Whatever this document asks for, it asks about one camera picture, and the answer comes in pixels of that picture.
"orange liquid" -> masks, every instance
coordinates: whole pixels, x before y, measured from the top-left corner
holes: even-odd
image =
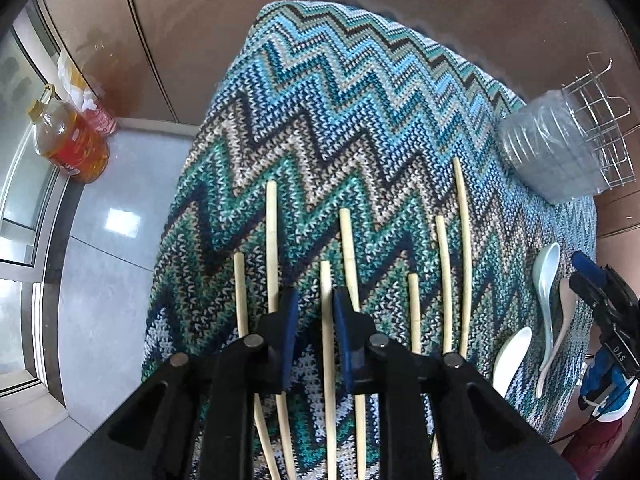
[[[63,131],[58,131],[54,147],[42,153],[72,177],[86,184],[98,178],[109,161],[109,146],[75,110],[66,108]]]

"black cable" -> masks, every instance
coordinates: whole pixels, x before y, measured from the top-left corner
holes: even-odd
[[[611,402],[608,402],[608,403],[604,406],[604,408],[602,408],[602,409],[600,410],[600,413],[598,414],[598,416],[590,417],[590,419],[589,419],[587,422],[585,422],[583,425],[581,425],[581,427],[580,427],[580,428],[578,428],[577,430],[572,431],[571,433],[567,433],[565,436],[561,436],[560,438],[556,438],[555,440],[552,440],[549,444],[556,444],[556,443],[558,443],[558,442],[562,442],[563,440],[566,440],[566,439],[568,439],[569,437],[574,436],[574,435],[575,435],[576,433],[578,433],[578,431],[580,431],[582,428],[587,427],[587,426],[588,426],[588,425],[590,425],[590,424],[593,424],[596,420],[598,420],[601,416],[603,416],[603,415],[605,414],[605,410],[606,410],[609,406],[612,406],[614,403],[618,402],[618,399],[619,399],[620,397],[622,397],[622,396],[625,394],[625,392],[628,392],[628,391],[629,391],[629,388],[631,388],[631,385],[632,385],[633,383],[635,383],[635,382],[638,380],[638,378],[640,378],[640,372],[638,372],[636,375],[634,375],[634,378],[633,378],[633,379],[631,379],[631,381],[629,381],[629,384],[625,387],[625,389],[624,389],[624,390],[622,390],[622,391],[621,391],[621,392],[616,396],[616,398],[615,398],[615,399],[613,399]]]

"wooden chopstick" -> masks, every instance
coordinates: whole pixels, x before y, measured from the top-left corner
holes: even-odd
[[[249,315],[246,307],[246,283],[244,282],[244,254],[234,254],[234,276],[236,279],[236,316],[238,318],[238,335],[244,337],[249,333]],[[262,452],[267,462],[267,468],[272,480],[280,480],[278,464],[273,454],[267,423],[264,420],[260,396],[255,394],[254,398],[254,421],[258,429],[258,437],[262,445]]]
[[[356,312],[360,311],[360,296],[358,294],[358,272],[353,247],[353,232],[351,230],[351,212],[343,207],[340,209],[340,238],[342,239],[342,259],[344,261],[344,279],[351,296],[351,303]],[[367,471],[367,426],[365,396],[353,396],[353,411],[356,419],[356,467],[358,480],[364,480]]]
[[[267,182],[266,199],[266,264],[267,264],[267,304],[269,312],[278,309],[278,188],[274,180]],[[286,394],[276,395],[276,410],[282,439],[284,465],[289,480],[296,480],[296,461],[291,445],[289,410]]]
[[[473,281],[473,263],[471,258],[471,227],[469,206],[466,201],[465,177],[462,166],[456,156],[453,158],[453,172],[456,176],[458,206],[460,208],[460,226],[462,228],[462,331],[460,332],[460,355],[466,359],[469,348],[469,327],[471,324],[471,286]]]
[[[322,368],[324,370],[324,424],[326,426],[326,478],[327,480],[337,480],[334,316],[331,294],[331,264],[323,260],[320,262],[320,303],[322,310]]]
[[[442,270],[442,308],[444,320],[442,322],[442,353],[451,352],[453,345],[453,308],[451,305],[451,263],[449,261],[449,243],[447,242],[447,228],[444,217],[436,216],[436,232],[440,248],[440,269]],[[431,459],[438,456],[438,441],[433,437]]]
[[[409,281],[409,310],[411,317],[411,352],[421,353],[420,348],[420,290],[418,289],[418,275],[411,272]]]

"light blue spoon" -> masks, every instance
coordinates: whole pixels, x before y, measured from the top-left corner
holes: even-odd
[[[546,362],[551,357],[551,350],[554,344],[553,325],[551,323],[551,307],[549,305],[549,295],[551,294],[551,285],[558,272],[560,263],[560,246],[557,242],[553,242],[546,247],[540,249],[536,261],[533,262],[533,285],[536,287],[540,309],[542,310],[542,319],[545,325],[545,356],[542,359],[540,370],[542,370]]]

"chevron pattern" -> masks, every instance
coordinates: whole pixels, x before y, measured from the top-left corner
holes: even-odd
[[[561,276],[572,251],[594,256],[595,211],[590,198],[551,206],[505,169],[495,127],[522,105],[500,82],[399,23],[322,2],[265,6],[213,97],[178,183],[154,271],[143,378],[172,352],[215,352],[238,336],[234,251],[246,255],[252,323],[266,311],[265,186],[276,180],[281,282],[301,293],[287,394],[298,477],[325,478],[319,263],[331,261],[334,283],[344,283],[338,209],[351,209],[364,312],[408,344],[406,276],[417,272],[422,350],[439,352],[434,216],[446,218],[459,305],[462,241],[451,163],[458,156],[472,219],[470,360],[490,380],[505,339],[531,326],[534,342],[508,400],[538,431],[553,435],[578,377],[591,317],[581,304],[545,397],[536,400],[542,316],[531,268],[553,240],[562,247]],[[557,299],[553,312],[558,325]],[[367,475],[376,478],[376,396],[367,405]],[[284,475],[273,399],[264,400],[264,412]],[[339,474],[354,479],[353,403],[339,366],[337,422]],[[268,478],[258,442],[255,450],[256,476]]]

